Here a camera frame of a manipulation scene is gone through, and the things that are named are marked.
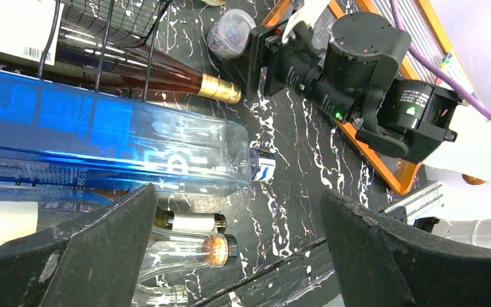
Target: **wire basket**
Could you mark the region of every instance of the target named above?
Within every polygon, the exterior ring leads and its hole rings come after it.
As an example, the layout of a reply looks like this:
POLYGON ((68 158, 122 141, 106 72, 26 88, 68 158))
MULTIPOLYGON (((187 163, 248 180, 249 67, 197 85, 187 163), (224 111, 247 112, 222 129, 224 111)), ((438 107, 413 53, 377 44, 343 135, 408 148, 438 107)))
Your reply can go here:
MULTIPOLYGON (((45 59, 51 47, 56 29, 59 27, 59 7, 61 4, 64 4, 65 7, 77 12, 77 18, 79 19, 85 14, 91 18, 94 17, 105 22, 105 26, 100 26, 99 29, 93 29, 92 27, 95 27, 94 24, 90 26, 90 30, 92 31, 98 33, 104 32, 104 39, 98 45, 99 47, 97 49, 97 54, 100 54, 94 89, 98 91, 108 39, 112 38, 114 42, 119 42, 126 40, 130 36, 134 36, 135 41, 140 40, 143 43, 147 43, 151 39, 148 57, 148 63, 151 63, 159 22, 168 9, 168 6, 172 3, 172 0, 55 0, 55 2, 56 6, 52 28, 46 46, 40 56, 37 77, 42 79, 45 59), (118 32, 115 31, 112 33, 109 30, 110 28, 121 29, 123 31, 120 31, 120 33, 125 33, 125 35, 120 34, 121 37, 113 37, 118 35, 118 32)), ((151 65, 147 65, 142 101, 146 101, 150 69, 151 65)))

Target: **table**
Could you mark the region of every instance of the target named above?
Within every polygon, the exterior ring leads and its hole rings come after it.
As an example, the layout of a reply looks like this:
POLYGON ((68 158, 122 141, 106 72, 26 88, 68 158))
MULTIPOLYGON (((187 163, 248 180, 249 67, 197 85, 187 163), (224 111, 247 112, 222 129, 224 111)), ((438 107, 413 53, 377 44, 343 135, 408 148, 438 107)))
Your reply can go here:
MULTIPOLYGON (((357 9, 353 1, 342 2, 344 12, 357 9)), ((160 24, 156 48, 199 71, 220 75, 218 60, 207 50, 208 30, 232 8, 260 24, 273 5, 274 0, 229 0, 225 7, 211 7, 200 0, 174 0, 160 24)), ((326 11, 316 25, 315 47, 326 48, 333 22, 326 11)), ((320 216, 323 190, 330 187, 375 210, 397 199, 342 131, 287 91, 234 106, 191 95, 169 96, 164 104, 241 123, 251 146, 271 150, 277 161, 271 182, 254 182, 226 198, 162 195, 164 209, 224 214, 226 233, 238 239, 240 258, 222 269, 167 274, 154 283, 185 284, 189 302, 196 306, 230 306, 233 297, 242 304, 233 306, 322 306, 336 297, 339 289, 320 216)), ((425 176, 420 172, 416 185, 425 176)))

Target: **white wall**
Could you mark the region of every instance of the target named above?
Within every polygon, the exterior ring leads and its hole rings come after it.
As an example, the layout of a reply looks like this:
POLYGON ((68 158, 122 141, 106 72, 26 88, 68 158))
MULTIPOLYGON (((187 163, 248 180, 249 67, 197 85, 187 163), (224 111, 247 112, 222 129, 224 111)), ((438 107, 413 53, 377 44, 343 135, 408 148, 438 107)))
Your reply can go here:
MULTIPOLYGON (((430 0, 481 100, 491 108, 491 1, 430 0)), ((452 220, 491 218, 491 185, 469 185, 461 174, 426 170, 441 181, 445 203, 428 215, 452 220)))

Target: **cable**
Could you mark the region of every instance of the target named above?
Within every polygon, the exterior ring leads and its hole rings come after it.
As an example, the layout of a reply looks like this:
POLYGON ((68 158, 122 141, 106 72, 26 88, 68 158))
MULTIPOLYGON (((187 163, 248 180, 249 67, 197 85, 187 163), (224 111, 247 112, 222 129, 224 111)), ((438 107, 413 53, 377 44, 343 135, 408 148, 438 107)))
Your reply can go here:
MULTIPOLYGON (((403 27, 403 22, 401 21, 400 11, 398 9, 398 0, 390 0, 391 9, 393 11, 394 25, 400 29, 405 30, 403 27)), ((458 82, 451 78, 448 74, 445 74, 441 69, 432 64, 428 59, 425 58, 413 45, 409 47, 409 52, 416 58, 420 64, 422 64, 426 69, 431 71, 434 75, 439 77, 447 83, 460 97, 477 109, 484 117, 491 120, 491 109, 485 106, 477 98, 473 97, 468 91, 462 87, 458 82)))

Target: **purple cable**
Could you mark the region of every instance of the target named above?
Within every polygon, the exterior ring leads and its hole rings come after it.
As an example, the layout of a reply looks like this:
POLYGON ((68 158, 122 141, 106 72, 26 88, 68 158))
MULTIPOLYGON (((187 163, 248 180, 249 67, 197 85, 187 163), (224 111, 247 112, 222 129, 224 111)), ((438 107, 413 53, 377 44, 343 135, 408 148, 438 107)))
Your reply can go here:
MULTIPOLYGON (((401 21, 400 12, 398 10, 398 0, 390 0, 390 2, 391 2, 391 9, 393 11, 394 24, 398 29, 405 30, 403 27, 403 23, 401 21)), ((415 47, 413 47, 413 45, 409 47, 409 52, 414 58, 416 58, 419 61, 420 64, 426 67, 434 75, 439 77, 439 79, 445 81, 445 83, 447 83, 460 97, 462 97, 470 105, 476 108, 488 120, 491 120, 491 109, 487 108, 477 98, 473 97, 473 95, 468 93, 468 91, 464 87, 462 87, 448 74, 445 74, 441 69, 436 67, 430 61, 428 61, 428 59, 426 59, 424 55, 422 55, 415 47)))

